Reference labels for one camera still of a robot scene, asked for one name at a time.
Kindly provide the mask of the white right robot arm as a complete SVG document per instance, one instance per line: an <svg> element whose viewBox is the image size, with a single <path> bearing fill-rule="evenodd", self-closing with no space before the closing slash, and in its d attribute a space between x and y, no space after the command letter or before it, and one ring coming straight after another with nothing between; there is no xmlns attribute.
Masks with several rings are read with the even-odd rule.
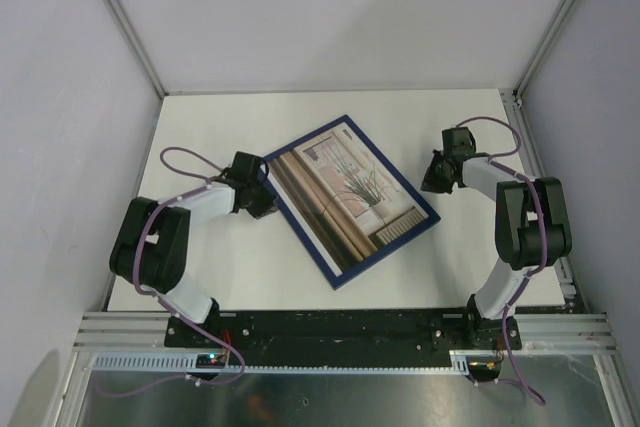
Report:
<svg viewBox="0 0 640 427"><path fill-rule="evenodd" d="M480 153L466 126L442 131L442 148L433 152L421 189L451 194L471 188L495 203L494 240L498 259L484 285L467 302L459 330L473 348L511 338L509 318L524 289L537 274L567 256L572 234L561 182L531 178Z"/></svg>

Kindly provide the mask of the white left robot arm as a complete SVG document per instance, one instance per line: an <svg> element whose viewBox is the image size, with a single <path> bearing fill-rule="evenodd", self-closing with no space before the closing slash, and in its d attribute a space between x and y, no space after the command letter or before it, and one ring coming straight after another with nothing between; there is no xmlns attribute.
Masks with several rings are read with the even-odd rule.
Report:
<svg viewBox="0 0 640 427"><path fill-rule="evenodd" d="M163 166L199 181L189 191L163 201L136 197L130 201L109 258L110 271L134 286L186 324L197 345L214 344L221 334L219 304L187 273L189 234L215 218L246 211L255 219L277 210L267 187L269 166L257 155L238 151L220 167L183 147L160 153Z"/></svg>

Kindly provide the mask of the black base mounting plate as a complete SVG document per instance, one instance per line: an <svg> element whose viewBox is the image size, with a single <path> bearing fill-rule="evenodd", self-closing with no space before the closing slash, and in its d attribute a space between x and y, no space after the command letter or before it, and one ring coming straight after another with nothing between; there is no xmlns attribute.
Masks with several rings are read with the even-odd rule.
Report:
<svg viewBox="0 0 640 427"><path fill-rule="evenodd" d="M465 341L459 328L465 308L365 309L301 311L227 311L219 313L212 333L230 341L246 359L280 363L294 359L304 365L336 361L369 366L385 357L407 365L453 350L521 349L519 327L511 338L500 334L484 348Z"/></svg>

